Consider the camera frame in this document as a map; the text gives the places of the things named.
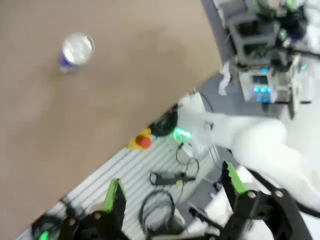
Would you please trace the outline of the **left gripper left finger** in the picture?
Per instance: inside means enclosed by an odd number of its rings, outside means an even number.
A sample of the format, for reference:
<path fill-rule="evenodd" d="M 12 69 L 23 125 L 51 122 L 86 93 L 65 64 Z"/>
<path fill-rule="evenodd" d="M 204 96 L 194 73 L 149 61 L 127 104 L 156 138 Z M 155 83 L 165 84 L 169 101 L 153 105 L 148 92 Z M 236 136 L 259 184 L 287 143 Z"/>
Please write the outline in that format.
<path fill-rule="evenodd" d="M 129 239 L 122 230 L 127 199 L 119 178 L 111 180 L 102 209 L 78 213 L 71 203 L 64 199 L 61 202 L 66 206 L 59 232 L 61 240 Z"/>

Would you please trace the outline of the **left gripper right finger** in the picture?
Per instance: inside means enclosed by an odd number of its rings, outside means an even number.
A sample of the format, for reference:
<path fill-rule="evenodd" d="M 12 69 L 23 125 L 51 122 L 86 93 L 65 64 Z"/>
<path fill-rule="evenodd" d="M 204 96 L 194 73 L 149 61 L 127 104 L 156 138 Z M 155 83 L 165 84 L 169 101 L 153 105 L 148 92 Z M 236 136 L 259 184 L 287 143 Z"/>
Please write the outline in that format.
<path fill-rule="evenodd" d="M 299 208 L 284 188 L 271 194 L 247 189 L 236 169 L 223 162 L 221 183 L 233 214 L 220 231 L 222 240 L 240 240 L 253 220 L 261 220 L 271 231 L 274 240 L 311 240 Z"/>

